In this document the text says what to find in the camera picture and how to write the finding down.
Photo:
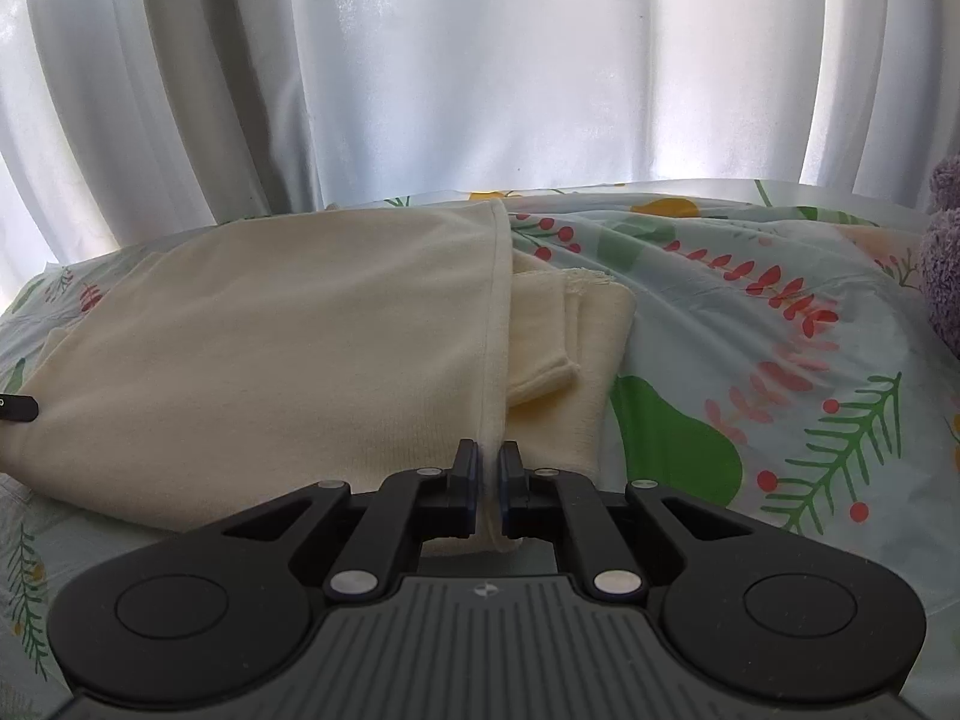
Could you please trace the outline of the cream knit sweater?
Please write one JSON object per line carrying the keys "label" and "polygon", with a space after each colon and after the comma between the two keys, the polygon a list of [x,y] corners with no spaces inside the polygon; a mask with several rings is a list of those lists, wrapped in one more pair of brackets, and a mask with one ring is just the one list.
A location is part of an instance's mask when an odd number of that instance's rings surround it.
{"label": "cream knit sweater", "polygon": [[26,284],[2,317],[5,499],[185,532],[325,478],[480,450],[594,475],[635,298],[529,254],[498,202],[233,221]]}

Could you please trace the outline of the floral light blue bedsheet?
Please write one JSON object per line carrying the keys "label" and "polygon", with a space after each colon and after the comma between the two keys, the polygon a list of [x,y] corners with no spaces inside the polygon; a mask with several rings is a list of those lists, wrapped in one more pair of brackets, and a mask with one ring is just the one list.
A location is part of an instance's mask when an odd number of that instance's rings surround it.
{"label": "floral light blue bedsheet", "polygon": [[781,182],[508,190],[523,254],[635,294],[599,450],[880,562],[928,635],[905,695],[958,712],[958,362],[921,296],[923,215]]}

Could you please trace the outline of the white sheer curtain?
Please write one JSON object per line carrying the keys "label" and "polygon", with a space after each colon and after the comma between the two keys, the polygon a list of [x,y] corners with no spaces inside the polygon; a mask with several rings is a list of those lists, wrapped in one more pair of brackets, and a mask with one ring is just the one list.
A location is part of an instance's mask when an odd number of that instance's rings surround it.
{"label": "white sheer curtain", "polygon": [[2,293],[195,227],[752,181],[919,208],[958,0],[2,0]]}

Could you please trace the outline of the purple plush toy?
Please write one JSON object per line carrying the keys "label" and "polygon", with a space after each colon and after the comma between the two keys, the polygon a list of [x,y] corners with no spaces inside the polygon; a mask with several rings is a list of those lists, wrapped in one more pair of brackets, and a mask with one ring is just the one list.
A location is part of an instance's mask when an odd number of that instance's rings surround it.
{"label": "purple plush toy", "polygon": [[960,158],[932,171],[931,221],[921,242],[921,291],[934,332],[954,355],[960,351]]}

